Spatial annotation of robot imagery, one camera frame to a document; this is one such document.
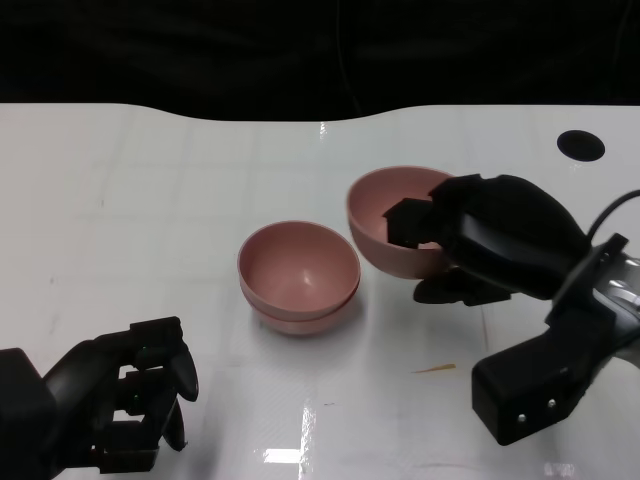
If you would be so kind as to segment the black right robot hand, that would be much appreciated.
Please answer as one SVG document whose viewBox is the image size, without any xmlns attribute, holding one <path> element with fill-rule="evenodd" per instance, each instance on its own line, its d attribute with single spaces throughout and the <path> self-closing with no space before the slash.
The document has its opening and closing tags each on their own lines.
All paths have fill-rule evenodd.
<svg viewBox="0 0 640 480">
<path fill-rule="evenodd" d="M 422 304 L 476 306 L 514 293 L 549 300 L 591 249 L 563 205 L 510 175 L 449 178 L 428 199 L 404 198 L 384 217 L 389 243 L 435 243 L 453 265 L 416 286 Z"/>
</svg>

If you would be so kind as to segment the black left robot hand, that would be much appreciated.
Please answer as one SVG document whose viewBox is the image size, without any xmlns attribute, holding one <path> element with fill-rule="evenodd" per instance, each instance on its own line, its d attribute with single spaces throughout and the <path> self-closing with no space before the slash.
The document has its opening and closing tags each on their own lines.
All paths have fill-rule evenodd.
<svg viewBox="0 0 640 480">
<path fill-rule="evenodd" d="M 177 317 L 133 323 L 73 347 L 45 375 L 56 417 L 43 461 L 102 474 L 148 472 L 161 442 L 186 445 L 179 401 L 197 400 L 198 376 Z"/>
</svg>

